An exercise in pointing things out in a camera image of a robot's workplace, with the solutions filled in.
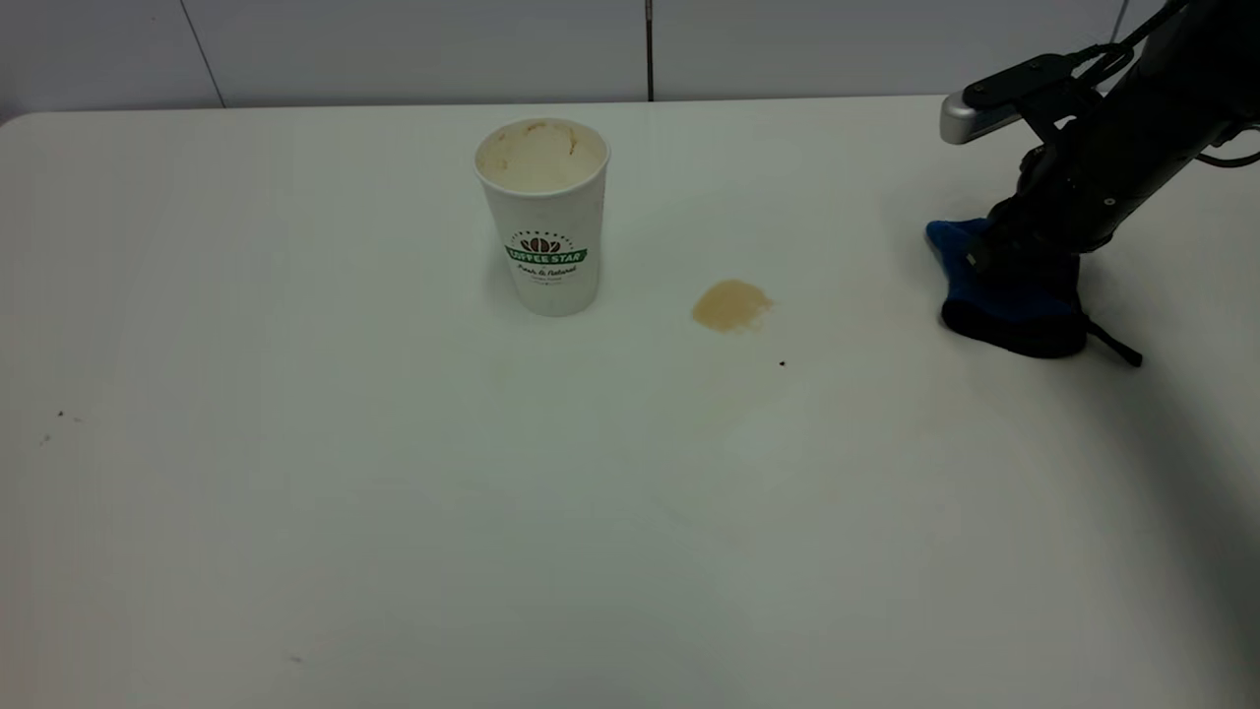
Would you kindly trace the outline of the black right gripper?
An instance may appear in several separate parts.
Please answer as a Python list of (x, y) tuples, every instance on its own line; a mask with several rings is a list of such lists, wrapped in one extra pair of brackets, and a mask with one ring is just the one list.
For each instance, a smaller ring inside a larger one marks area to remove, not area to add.
[(1045, 145), (1014, 196), (968, 243), (982, 285), (1024, 280), (1024, 261), (1087, 254), (1197, 152), (1197, 108), (1172, 94), (1108, 94)]

